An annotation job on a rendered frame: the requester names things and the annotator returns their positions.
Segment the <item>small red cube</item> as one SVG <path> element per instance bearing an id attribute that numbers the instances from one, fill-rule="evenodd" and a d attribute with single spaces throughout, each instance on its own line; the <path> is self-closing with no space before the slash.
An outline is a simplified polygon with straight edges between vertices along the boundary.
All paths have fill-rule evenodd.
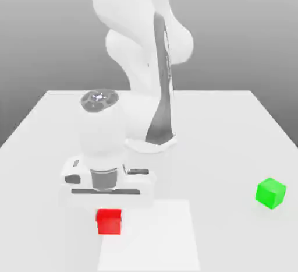
<path id="1" fill-rule="evenodd" d="M 98 209 L 95 220 L 100 235 L 120 235 L 122 229 L 121 209 Z"/>

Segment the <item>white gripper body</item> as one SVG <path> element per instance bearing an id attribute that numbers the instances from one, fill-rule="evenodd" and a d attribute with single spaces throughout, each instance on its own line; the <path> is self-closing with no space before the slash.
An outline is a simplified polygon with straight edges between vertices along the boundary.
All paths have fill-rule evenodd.
<path id="1" fill-rule="evenodd" d="M 91 182 L 80 184 L 62 183 L 59 194 L 68 206 L 86 208 L 133 208 L 147 207 L 154 199 L 155 177 L 126 176 L 119 178 L 117 187 L 109 192 L 100 192 L 91 187 Z"/>

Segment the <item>small green cube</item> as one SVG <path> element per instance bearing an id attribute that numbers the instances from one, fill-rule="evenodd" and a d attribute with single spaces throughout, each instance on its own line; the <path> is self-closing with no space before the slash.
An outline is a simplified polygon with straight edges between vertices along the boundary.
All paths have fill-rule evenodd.
<path id="1" fill-rule="evenodd" d="M 286 189 L 286 185 L 274 178 L 267 178 L 257 186 L 256 201 L 273 210 L 283 202 Z"/>

